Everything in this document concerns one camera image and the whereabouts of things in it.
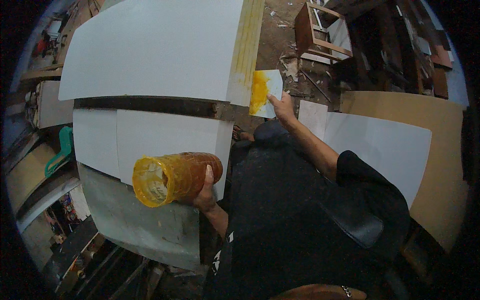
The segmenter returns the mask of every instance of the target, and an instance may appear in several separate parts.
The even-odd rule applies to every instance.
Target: wooden frame
[[[332,51],[339,52],[348,57],[353,57],[353,53],[351,50],[345,49],[343,47],[339,47],[326,40],[322,40],[315,37],[315,31],[323,32],[323,33],[325,31],[321,30],[319,25],[316,25],[313,23],[312,11],[314,9],[318,11],[322,11],[328,15],[334,16],[337,19],[340,19],[341,25],[343,25],[342,23],[345,22],[345,17],[335,11],[332,11],[323,6],[312,4],[309,2],[305,3],[305,5],[302,7],[297,17],[295,18],[295,38],[296,38],[297,47],[298,47],[298,51],[297,51],[298,57],[301,57],[303,53],[309,53],[315,56],[320,56],[322,58],[327,58],[331,62],[332,60],[341,61],[342,58],[339,58],[333,55]],[[327,48],[328,52],[317,50],[316,49],[317,46]]]

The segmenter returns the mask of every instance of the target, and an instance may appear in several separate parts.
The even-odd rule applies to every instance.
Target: cut plastic bottle
[[[144,156],[133,167],[133,190],[140,202],[158,207],[181,199],[192,199],[202,190],[207,165],[212,166],[214,184],[223,173],[218,157],[203,152]]]

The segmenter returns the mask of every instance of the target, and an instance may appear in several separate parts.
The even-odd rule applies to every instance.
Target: white panel
[[[318,56],[318,55],[313,55],[313,54],[310,54],[310,53],[307,53],[307,52],[303,53],[300,56],[300,58],[301,59],[306,59],[306,60],[313,60],[313,61],[321,62],[321,63],[327,64],[327,65],[330,64],[330,60],[328,58]]]
[[[335,46],[342,47],[349,51],[352,51],[352,44],[350,42],[350,37],[348,36],[347,23],[342,19],[338,19],[333,24],[327,28],[327,32],[330,35],[330,42]],[[343,53],[332,50],[332,55],[340,58],[341,60],[347,59],[350,56]]]
[[[223,174],[215,185],[223,198],[233,123],[155,112],[118,110],[120,180],[132,185],[137,159],[181,152],[208,152],[220,158]]]
[[[325,143],[355,152],[394,184],[410,209],[423,178],[432,132],[376,118],[329,112]]]
[[[73,143],[77,161],[120,178],[116,110],[74,109]]]
[[[126,0],[73,34],[60,100],[174,96],[225,101],[242,0]]]
[[[328,106],[300,100],[299,121],[322,141],[325,136]]]
[[[76,188],[72,189],[69,194],[75,212],[77,213],[77,217],[84,221],[91,215],[91,213],[88,208],[87,200],[85,199],[83,186],[81,184],[78,185]]]

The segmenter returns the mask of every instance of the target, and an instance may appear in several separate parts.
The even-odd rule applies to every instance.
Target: wooden board
[[[110,7],[75,30],[59,99],[225,101],[242,4],[126,0]],[[192,12],[206,17],[195,18]]]
[[[36,191],[39,194],[38,202],[35,203],[25,215],[17,220],[18,231],[22,233],[44,210],[79,184],[80,181],[78,178],[73,178],[71,174],[65,174],[46,184],[44,187],[39,188]]]
[[[25,156],[7,175],[7,190],[13,213],[45,181],[45,165],[55,156],[47,144],[41,144]]]
[[[134,110],[117,112],[117,145],[120,180],[132,185],[133,165],[146,156],[181,152],[215,154],[223,165],[223,174],[215,184],[223,198],[233,123]]]
[[[462,106],[415,94],[347,92],[342,95],[341,110],[432,131],[427,166],[410,215],[450,251],[460,231],[468,191],[460,157]]]
[[[436,97],[448,99],[448,86],[445,70],[441,68],[433,69],[433,93]]]
[[[59,101],[60,81],[42,81],[38,99],[38,127],[73,122],[73,100]]]
[[[434,64],[451,69],[452,62],[450,61],[450,57],[448,56],[448,51],[446,51],[443,46],[434,46],[434,49],[437,52],[437,54],[430,56],[430,59],[432,60],[432,62]]]
[[[78,162],[120,178],[116,110],[74,109],[73,143]]]
[[[27,80],[36,80],[36,81],[42,81],[42,80],[51,80],[55,77],[61,76],[62,73],[62,68],[58,68],[55,70],[49,70],[49,71],[27,71],[26,73],[22,74],[22,77],[20,77],[20,81],[27,81]]]

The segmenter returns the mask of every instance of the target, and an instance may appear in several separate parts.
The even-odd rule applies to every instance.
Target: mdf board
[[[73,144],[77,161],[120,178],[116,110],[74,109]]]
[[[242,0],[125,0],[110,7],[75,30],[59,99],[225,101],[242,5]]]
[[[410,209],[427,163],[431,134],[400,122],[329,112],[324,141],[338,153],[357,154],[400,190]]]
[[[432,131],[427,166],[410,215],[450,251],[464,218],[468,192],[460,156],[462,106],[430,96],[360,91],[344,93],[341,110]]]
[[[45,181],[45,166],[55,154],[47,144],[40,144],[7,175],[8,197],[14,214],[28,196]]]
[[[134,110],[118,110],[117,143],[120,180],[132,185],[133,165],[146,156],[181,152],[215,154],[223,174],[215,184],[223,198],[233,122]]]
[[[73,100],[59,101],[60,81],[42,81],[38,99],[38,127],[73,122]]]

